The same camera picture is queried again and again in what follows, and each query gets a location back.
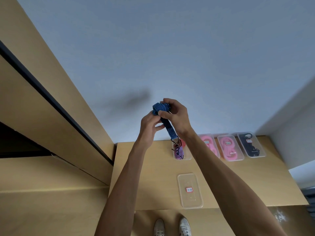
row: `label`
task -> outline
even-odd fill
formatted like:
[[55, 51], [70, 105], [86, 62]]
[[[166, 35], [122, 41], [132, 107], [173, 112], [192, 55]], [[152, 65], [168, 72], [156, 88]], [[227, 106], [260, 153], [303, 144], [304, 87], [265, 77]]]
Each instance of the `label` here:
[[191, 192], [194, 192], [194, 190], [192, 187], [186, 187], [186, 192], [191, 193]]

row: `plastic container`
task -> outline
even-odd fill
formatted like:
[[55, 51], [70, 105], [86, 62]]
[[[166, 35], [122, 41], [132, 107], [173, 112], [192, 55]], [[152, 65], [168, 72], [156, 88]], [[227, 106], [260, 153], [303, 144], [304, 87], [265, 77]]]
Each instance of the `plastic container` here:
[[244, 154], [248, 157], [255, 158], [266, 156], [265, 150], [254, 133], [250, 131], [238, 132], [237, 137], [242, 145]]
[[218, 150], [218, 146], [216, 145], [215, 138], [211, 133], [208, 134], [200, 134], [198, 135], [201, 140], [207, 145], [207, 147], [218, 157], [220, 158], [220, 152]]
[[195, 174], [181, 174], [177, 177], [180, 201], [184, 209], [195, 209], [203, 206], [203, 201]]
[[244, 160], [242, 150], [233, 135], [218, 136], [218, 141], [223, 153], [223, 157], [227, 161]]
[[[173, 150], [175, 150], [175, 147], [174, 147], [174, 143], [171, 141], [171, 143], [172, 143], [172, 149]], [[184, 157], [183, 157], [183, 159], [178, 159], [178, 158], [176, 158], [176, 156], [175, 156], [175, 151], [173, 151], [172, 150], [172, 152], [173, 152], [173, 157], [176, 159], [176, 160], [190, 160], [191, 158], [192, 158], [192, 154], [191, 154], [191, 152], [190, 152], [190, 150], [188, 149], [188, 147], [187, 146], [184, 146], [183, 147], [183, 153], [184, 153]]]

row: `shoe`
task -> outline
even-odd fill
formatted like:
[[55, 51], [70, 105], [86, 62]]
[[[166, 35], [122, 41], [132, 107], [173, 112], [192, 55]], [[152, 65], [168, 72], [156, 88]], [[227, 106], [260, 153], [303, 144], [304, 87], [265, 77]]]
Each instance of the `shoe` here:
[[179, 221], [179, 236], [191, 236], [190, 225], [185, 217]]
[[165, 226], [163, 219], [158, 219], [153, 228], [153, 236], [165, 236]]

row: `table surface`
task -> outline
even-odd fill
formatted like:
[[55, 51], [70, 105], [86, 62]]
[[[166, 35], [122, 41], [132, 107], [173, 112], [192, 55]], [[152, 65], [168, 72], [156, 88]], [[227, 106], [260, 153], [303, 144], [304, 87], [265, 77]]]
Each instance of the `table surface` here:
[[[266, 206], [307, 205], [307, 201], [270, 139], [262, 136], [258, 137], [258, 140], [266, 151], [266, 157], [245, 157], [241, 161], [228, 162], [219, 150], [220, 159], [256, 192]], [[133, 144], [134, 142], [128, 142], [117, 145], [110, 192], [127, 161]], [[176, 160], [171, 150], [171, 141], [154, 141], [144, 158], [136, 210], [182, 209], [177, 176], [185, 173], [194, 173], [197, 176], [203, 208], [218, 208], [218, 203], [195, 159]]]

